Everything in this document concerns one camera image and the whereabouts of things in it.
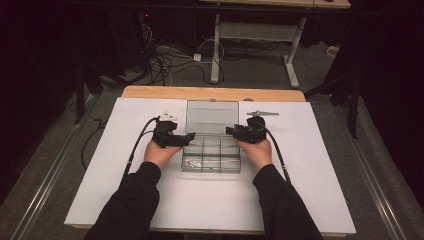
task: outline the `transparent box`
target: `transparent box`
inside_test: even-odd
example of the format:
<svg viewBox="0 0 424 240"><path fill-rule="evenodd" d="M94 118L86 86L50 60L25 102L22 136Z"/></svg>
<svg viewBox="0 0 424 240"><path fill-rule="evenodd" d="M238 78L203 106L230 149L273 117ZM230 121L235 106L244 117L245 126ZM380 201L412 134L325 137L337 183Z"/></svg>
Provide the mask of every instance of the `transparent box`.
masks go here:
<svg viewBox="0 0 424 240"><path fill-rule="evenodd" d="M240 173L240 148L225 133L238 112L238 102L187 101L186 133L196 137L183 149L183 172Z"/></svg>

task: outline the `finger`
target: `finger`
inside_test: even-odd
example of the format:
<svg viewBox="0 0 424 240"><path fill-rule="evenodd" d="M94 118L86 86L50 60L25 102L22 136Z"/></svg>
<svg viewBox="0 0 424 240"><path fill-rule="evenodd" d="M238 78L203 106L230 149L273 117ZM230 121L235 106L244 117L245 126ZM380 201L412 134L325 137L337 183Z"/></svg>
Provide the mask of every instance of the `finger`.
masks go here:
<svg viewBox="0 0 424 240"><path fill-rule="evenodd" d="M246 147L248 147L248 146L249 146L249 144L250 144L250 143L247 143L247 142L241 141L241 140L239 140L239 139L237 139L237 138L233 138L233 141L234 141L234 143L235 143L235 144L237 144L239 147L241 147L241 148L243 148L243 149L245 149Z"/></svg>

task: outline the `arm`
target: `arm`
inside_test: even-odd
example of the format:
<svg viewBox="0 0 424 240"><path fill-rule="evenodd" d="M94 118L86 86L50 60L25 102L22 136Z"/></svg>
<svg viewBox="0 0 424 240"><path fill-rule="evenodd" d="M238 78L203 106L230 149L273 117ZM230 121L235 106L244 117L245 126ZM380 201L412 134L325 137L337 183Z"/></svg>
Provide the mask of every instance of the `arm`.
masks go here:
<svg viewBox="0 0 424 240"><path fill-rule="evenodd" d="M249 144L234 140L246 151L258 172L253 185L259 203L266 239L323 239L296 189L289 185L272 164L271 144L264 140Z"/></svg>
<svg viewBox="0 0 424 240"><path fill-rule="evenodd" d="M161 169L179 150L149 142L140 169L125 178L84 239L147 239L150 221L159 204L156 184Z"/></svg>

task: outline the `tabletop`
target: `tabletop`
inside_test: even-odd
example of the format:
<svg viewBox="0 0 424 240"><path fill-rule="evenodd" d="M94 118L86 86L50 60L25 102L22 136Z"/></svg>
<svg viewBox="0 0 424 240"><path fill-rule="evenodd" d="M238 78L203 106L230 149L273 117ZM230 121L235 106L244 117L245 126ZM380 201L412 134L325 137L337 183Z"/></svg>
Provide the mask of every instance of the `tabletop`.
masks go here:
<svg viewBox="0 0 424 240"><path fill-rule="evenodd" d="M65 224L83 228L94 224L118 188L129 153L145 122L167 111L178 116L174 133L183 134L187 100L210 99L238 101L239 124L246 124L248 112L279 112L279 116L264 118L281 144L292 183L318 229L324 236L342 237L356 232L314 113L301 92L159 86L130 86L117 99ZM145 146L149 140L142 138L139 146ZM143 155L144 148L137 148L130 173L140 166ZM254 171L244 152L238 174L182 172L181 159L181 152L175 154L163 170L157 185L161 201L151 222L152 230L263 233L259 199L251 183ZM278 158L273 161L282 173Z"/></svg>

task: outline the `wooden edge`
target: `wooden edge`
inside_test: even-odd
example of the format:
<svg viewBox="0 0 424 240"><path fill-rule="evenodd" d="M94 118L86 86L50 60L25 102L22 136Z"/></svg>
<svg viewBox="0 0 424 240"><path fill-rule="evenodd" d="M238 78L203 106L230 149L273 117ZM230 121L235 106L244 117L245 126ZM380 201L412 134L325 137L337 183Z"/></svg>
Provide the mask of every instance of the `wooden edge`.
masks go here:
<svg viewBox="0 0 424 240"><path fill-rule="evenodd" d="M328 9L349 9L351 4L348 0L201 0L209 3L230 3L230 4L255 4L287 7L308 7L308 8L328 8Z"/></svg>
<svg viewBox="0 0 424 240"><path fill-rule="evenodd" d="M89 224L73 224L69 225L77 229L90 229ZM263 235L264 232L258 231L231 231L231 230L213 230L213 229L172 229L172 228L151 228L153 232L173 232L173 233L202 233L202 234L241 234L241 235ZM347 235L344 233L321 233L323 237L344 238Z"/></svg>
<svg viewBox="0 0 424 240"><path fill-rule="evenodd" d="M253 100L258 102L306 102L305 96L298 90L239 88L128 86L124 89L122 97L187 100L215 99L216 101Z"/></svg>

